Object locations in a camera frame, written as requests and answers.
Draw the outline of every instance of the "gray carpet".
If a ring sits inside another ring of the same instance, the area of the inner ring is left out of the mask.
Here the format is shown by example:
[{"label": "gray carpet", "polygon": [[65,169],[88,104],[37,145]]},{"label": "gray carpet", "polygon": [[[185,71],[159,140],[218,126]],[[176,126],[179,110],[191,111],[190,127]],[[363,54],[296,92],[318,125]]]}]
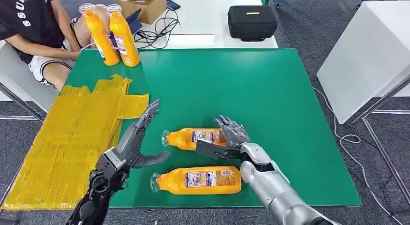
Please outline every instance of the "gray carpet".
[{"label": "gray carpet", "polygon": [[[275,33],[279,47],[295,47],[305,65],[314,87],[321,90],[316,73],[339,36],[356,12],[360,0],[282,0],[282,7],[276,10],[279,22]],[[70,16],[78,16],[77,6],[83,2],[95,4],[114,3],[115,0],[61,0]],[[330,127],[333,129],[333,115],[318,96]],[[405,98],[394,99],[385,108],[408,108]],[[15,113],[18,108],[13,103],[0,103],[0,114]],[[379,136],[405,179],[410,189],[410,138],[408,136],[410,117],[406,116],[370,116],[369,122]],[[39,123],[36,122],[1,122],[0,151],[8,153],[0,157],[0,194],[4,194],[15,175],[24,155],[33,141]],[[339,134],[357,134],[372,142],[364,124],[356,127],[340,127]],[[394,180],[389,180],[390,173],[379,152],[371,145],[349,144],[345,147],[366,168],[366,174],[372,190],[381,197],[381,202],[391,211],[408,208]],[[363,206],[356,208],[317,208],[323,214],[342,224],[392,225],[395,224],[375,204],[370,191],[365,187],[361,169],[343,151],[342,156],[352,173],[354,184],[362,199]],[[386,201],[383,199],[384,184]],[[2,212],[2,219],[20,219],[24,225],[63,224],[69,211],[25,211],[23,213]],[[399,215],[403,224],[410,225],[410,216]],[[225,210],[110,210],[106,224],[115,225],[152,225],[158,221],[165,224],[276,224],[272,216],[262,209],[225,209]]]}]

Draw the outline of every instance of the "white cable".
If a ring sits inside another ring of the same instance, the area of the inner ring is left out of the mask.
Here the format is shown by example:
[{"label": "white cable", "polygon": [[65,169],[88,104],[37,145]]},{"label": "white cable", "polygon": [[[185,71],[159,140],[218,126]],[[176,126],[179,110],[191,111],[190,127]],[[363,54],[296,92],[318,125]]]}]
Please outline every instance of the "white cable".
[{"label": "white cable", "polygon": [[[362,168],[362,173],[363,173],[363,178],[365,179],[365,183],[366,186],[368,187],[368,189],[371,189],[371,187],[369,186],[369,183],[367,182],[367,178],[366,178],[366,172],[365,172],[365,168],[363,167],[363,165],[356,160],[348,151],[347,149],[343,146],[342,144],[342,140],[345,140],[349,143],[353,143],[353,144],[358,144],[362,141],[362,139],[357,136],[357,135],[353,135],[353,134],[349,134],[349,135],[345,135],[343,137],[340,137],[337,132],[336,132],[336,115],[334,113],[334,111],[332,110],[332,108],[330,107],[325,95],[320,92],[319,90],[317,90],[316,88],[312,87],[316,92],[318,92],[324,99],[324,101],[326,102],[326,106],[327,108],[329,108],[329,110],[333,113],[333,125],[334,125],[334,131],[335,131],[335,135],[339,138],[339,144],[340,146],[343,148],[343,150],[349,155],[350,158],[352,158],[353,161],[355,161],[361,168]],[[347,139],[347,137],[354,137],[357,140],[350,140]],[[394,215],[392,215],[388,210],[386,210],[386,208],[384,208],[384,206],[379,202],[379,200],[377,199],[376,195],[373,193],[372,190],[370,190],[371,195],[373,196],[374,200],[376,201],[376,203],[380,206],[380,208],[383,209],[384,212],[386,212],[391,218],[393,218],[398,224],[403,225]]]},{"label": "white cable", "polygon": [[81,52],[82,50],[84,50],[84,49],[88,48],[89,46],[93,45],[93,44],[95,44],[95,42],[90,43],[89,45],[86,45],[85,47],[83,47],[83,48],[80,50],[80,52]]}]

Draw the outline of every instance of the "clear bottle cap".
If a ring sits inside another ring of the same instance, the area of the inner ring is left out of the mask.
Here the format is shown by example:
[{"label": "clear bottle cap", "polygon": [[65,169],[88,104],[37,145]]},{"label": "clear bottle cap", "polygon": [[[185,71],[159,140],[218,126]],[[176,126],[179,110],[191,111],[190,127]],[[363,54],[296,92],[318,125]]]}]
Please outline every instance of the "clear bottle cap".
[{"label": "clear bottle cap", "polygon": [[169,146],[168,135],[170,134],[169,131],[165,130],[162,132],[161,142],[163,147]]},{"label": "clear bottle cap", "polygon": [[122,8],[118,4],[111,4],[107,6],[107,12],[110,14],[110,16],[121,16]]},{"label": "clear bottle cap", "polygon": [[161,176],[161,174],[159,174],[159,173],[152,174],[151,181],[150,181],[150,186],[151,186],[152,192],[154,192],[154,193],[156,193],[160,190],[160,185],[158,184],[158,182],[160,181],[160,176]]},{"label": "clear bottle cap", "polygon": [[84,16],[90,16],[95,13],[95,6],[92,3],[84,3],[78,7],[78,11]]}]

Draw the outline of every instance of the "yellow tape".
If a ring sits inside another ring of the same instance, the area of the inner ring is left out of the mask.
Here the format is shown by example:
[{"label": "yellow tape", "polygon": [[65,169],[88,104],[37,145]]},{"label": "yellow tape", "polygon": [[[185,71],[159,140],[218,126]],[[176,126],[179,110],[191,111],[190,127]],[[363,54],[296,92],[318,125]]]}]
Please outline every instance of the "yellow tape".
[{"label": "yellow tape", "polygon": [[65,86],[38,132],[2,208],[73,209],[100,156],[119,138],[120,118],[137,118],[148,95],[126,95],[129,79],[99,80],[92,93]]}]

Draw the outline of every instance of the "plastic bottle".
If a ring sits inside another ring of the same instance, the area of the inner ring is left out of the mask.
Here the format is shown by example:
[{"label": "plastic bottle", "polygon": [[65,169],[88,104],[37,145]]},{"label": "plastic bottle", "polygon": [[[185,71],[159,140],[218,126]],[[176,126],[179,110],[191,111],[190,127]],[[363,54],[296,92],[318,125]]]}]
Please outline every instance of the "plastic bottle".
[{"label": "plastic bottle", "polygon": [[110,14],[110,30],[114,33],[122,62],[129,67],[134,67],[141,62],[134,39],[131,34],[130,26],[125,21],[121,13],[121,7],[117,4],[107,6]]},{"label": "plastic bottle", "polygon": [[167,190],[175,195],[236,194],[241,185],[241,175],[235,166],[177,168],[151,177],[153,192]]},{"label": "plastic bottle", "polygon": [[119,58],[111,40],[105,33],[105,25],[95,13],[95,6],[91,3],[84,3],[78,11],[84,16],[86,25],[95,41],[98,51],[108,66],[118,64]]},{"label": "plastic bottle", "polygon": [[165,130],[161,141],[164,147],[177,146],[182,150],[195,151],[196,141],[200,139],[215,145],[226,146],[226,140],[219,128],[184,128],[177,132]]}]

